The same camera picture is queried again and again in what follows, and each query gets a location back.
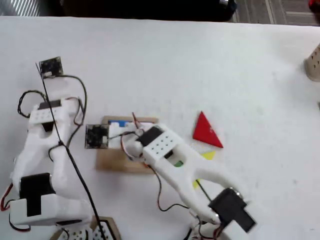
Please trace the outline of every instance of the white table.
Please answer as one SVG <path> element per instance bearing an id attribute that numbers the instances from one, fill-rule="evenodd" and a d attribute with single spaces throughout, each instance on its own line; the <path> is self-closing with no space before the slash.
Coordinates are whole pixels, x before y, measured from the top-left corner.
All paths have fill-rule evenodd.
<path id="1" fill-rule="evenodd" d="M 274 229 L 260 239 L 319 239 L 320 83 L 303 68 L 319 39 L 317 27 L 1 17 L 0 190 L 26 139 L 19 97 L 42 90 L 34 62 L 61 56 L 64 72 L 86 84 L 86 123 L 132 111 L 158 117 L 199 152 L 217 150 L 214 160 L 247 184 Z M 30 99 L 24 109 L 38 100 Z M 200 110 L 224 149 L 192 140 Z M 96 151 L 84 149 L 84 132 L 71 151 L 99 214 L 115 219 L 124 240 L 182 239 L 188 211 L 157 209 L 154 176 L 96 172 Z M 161 204 L 177 202 L 163 185 Z M 0 213 L 1 239 L 48 239 L 53 230 L 17 233 Z"/>

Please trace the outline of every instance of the yellow triangle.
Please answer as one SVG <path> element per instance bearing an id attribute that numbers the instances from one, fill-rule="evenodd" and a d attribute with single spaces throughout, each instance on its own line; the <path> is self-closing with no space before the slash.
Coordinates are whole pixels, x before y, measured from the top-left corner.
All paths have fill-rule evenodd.
<path id="1" fill-rule="evenodd" d="M 215 153 L 216 153 L 215 151 L 209 151 L 209 152 L 202 153 L 201 155 L 207 160 L 212 160 L 215 156 Z M 194 181 L 192 183 L 192 186 L 193 186 L 193 188 L 196 188 L 196 187 L 198 187 L 198 183 L 196 181 Z"/>

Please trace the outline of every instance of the robotic arm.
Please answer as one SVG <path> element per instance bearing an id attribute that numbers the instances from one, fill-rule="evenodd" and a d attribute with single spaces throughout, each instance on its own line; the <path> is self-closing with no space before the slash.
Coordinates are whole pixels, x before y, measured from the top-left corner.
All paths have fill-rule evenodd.
<path id="1" fill-rule="evenodd" d="M 77 114 L 76 101 L 62 98 L 50 103 L 59 135 L 66 143 Z M 20 197 L 10 202 L 14 225 L 67 226 L 91 221 L 91 206 L 72 191 L 77 178 L 66 149 L 57 146 L 58 142 L 49 105 L 42 102 L 30 114 L 27 139 L 11 173 Z"/>
<path id="2" fill-rule="evenodd" d="M 117 128 L 117 123 L 112 124 L 111 133 Z M 130 124 L 126 131 L 135 128 Z M 142 126 L 135 134 L 139 137 L 127 137 L 124 151 L 132 160 L 150 165 L 199 219 L 221 227 L 230 240 L 245 240 L 253 235 L 264 218 L 261 210 L 248 198 L 244 185 L 222 164 L 206 160 L 163 124 Z M 181 167 L 175 167 L 178 161 L 183 162 Z M 208 205 L 196 195 L 192 185 L 196 179 L 217 183 L 224 190 Z"/>

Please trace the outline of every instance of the red wire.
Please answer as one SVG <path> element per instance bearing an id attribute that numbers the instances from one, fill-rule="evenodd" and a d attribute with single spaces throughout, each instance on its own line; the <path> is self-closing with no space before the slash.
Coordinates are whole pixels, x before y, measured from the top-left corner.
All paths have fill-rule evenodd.
<path id="1" fill-rule="evenodd" d="M 135 125 L 135 127 L 138 129 L 139 126 L 138 126 L 137 122 L 138 122 L 138 123 L 140 123 L 140 122 L 137 120 L 136 115 L 135 115 L 134 112 L 132 112 L 132 116 L 133 116 L 134 125 Z"/>
<path id="2" fill-rule="evenodd" d="M 7 202 L 6 205 L 5 205 L 5 198 L 6 198 L 6 196 L 8 196 L 8 194 L 10 193 L 11 189 L 13 188 L 13 186 L 14 186 L 14 185 L 11 183 L 11 184 L 8 186 L 8 188 L 6 189 L 3 197 L 1 198 L 1 204 L 0 204 L 0 210 L 1 210 L 1 212 L 4 212 L 4 211 L 6 211 L 6 210 L 8 210 L 8 209 L 10 208 L 10 205 L 8 205 L 8 202 Z"/>

